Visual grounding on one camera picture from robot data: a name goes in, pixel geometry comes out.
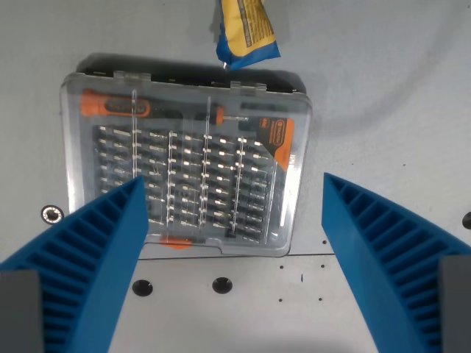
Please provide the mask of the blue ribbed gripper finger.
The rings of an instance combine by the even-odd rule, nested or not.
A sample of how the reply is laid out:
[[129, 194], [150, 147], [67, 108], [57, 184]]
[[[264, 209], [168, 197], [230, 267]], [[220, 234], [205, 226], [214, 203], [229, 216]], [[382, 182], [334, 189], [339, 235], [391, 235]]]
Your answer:
[[443, 352], [439, 262], [470, 246], [416, 213], [326, 173], [322, 228], [379, 352]]
[[46, 352], [107, 352], [149, 230], [143, 177], [79, 208], [3, 263], [38, 273]]

